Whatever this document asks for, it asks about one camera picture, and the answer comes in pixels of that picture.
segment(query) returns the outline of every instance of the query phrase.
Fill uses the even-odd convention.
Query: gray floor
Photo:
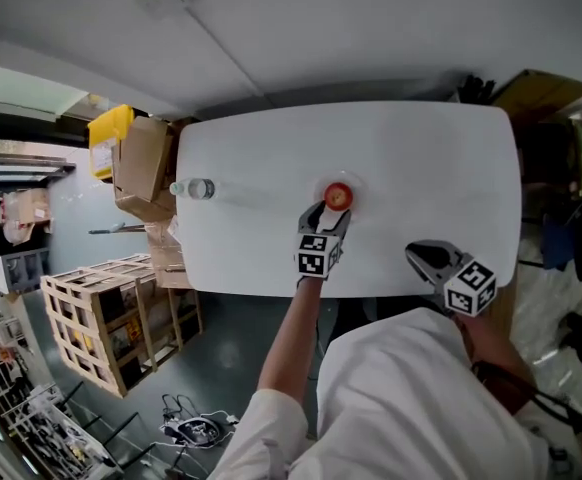
[[[131,216],[119,211],[113,202],[110,185],[95,180],[88,172],[86,151],[72,151],[71,161],[76,172],[50,188],[50,202],[55,218],[50,237],[52,273],[79,266],[88,266],[108,259],[121,258],[135,252],[146,252],[144,234],[117,234],[92,236],[89,229],[109,228],[125,222],[135,224]],[[539,251],[533,235],[521,243],[521,257],[537,259]],[[57,383],[70,390],[80,378],[66,368],[59,357],[44,313],[39,292],[25,298],[34,330],[45,359]],[[165,393],[189,396],[202,412],[225,410],[238,417],[243,413],[255,388],[260,366],[288,306],[288,300],[217,294],[201,296],[205,333],[195,337],[180,354],[168,361],[157,373],[149,376],[131,393],[119,400],[85,381],[75,396],[79,406],[73,409],[82,422],[91,419],[91,413],[104,416],[110,427],[115,427],[138,411],[136,418],[122,437],[137,447],[159,441],[169,443],[158,430],[162,423],[162,400]],[[333,325],[334,301],[324,301],[321,316],[323,339]],[[525,359],[541,359],[556,345],[559,319],[569,310],[582,312],[582,283],[575,280],[572,270],[565,273],[544,272],[521,267],[519,292],[514,322],[513,340]],[[540,385],[552,393],[564,393],[582,410],[582,366],[571,351],[561,351],[554,357],[533,366]],[[312,376],[317,375],[314,365]],[[312,431],[315,429],[316,402],[314,383],[309,383],[305,409]],[[91,431],[104,439],[110,428],[101,423]],[[115,440],[114,455],[121,461],[137,450],[129,442]],[[210,471],[222,452],[192,451],[192,457]],[[159,447],[148,465],[137,463],[127,472],[127,478],[164,478],[166,463],[172,462],[177,450]],[[193,460],[182,457],[179,467],[198,478],[205,472]]]

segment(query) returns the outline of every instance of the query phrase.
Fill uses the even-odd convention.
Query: wooden box
[[[197,293],[158,287],[148,254],[45,276],[41,288],[62,360],[119,397],[182,350],[185,325],[202,332]]]

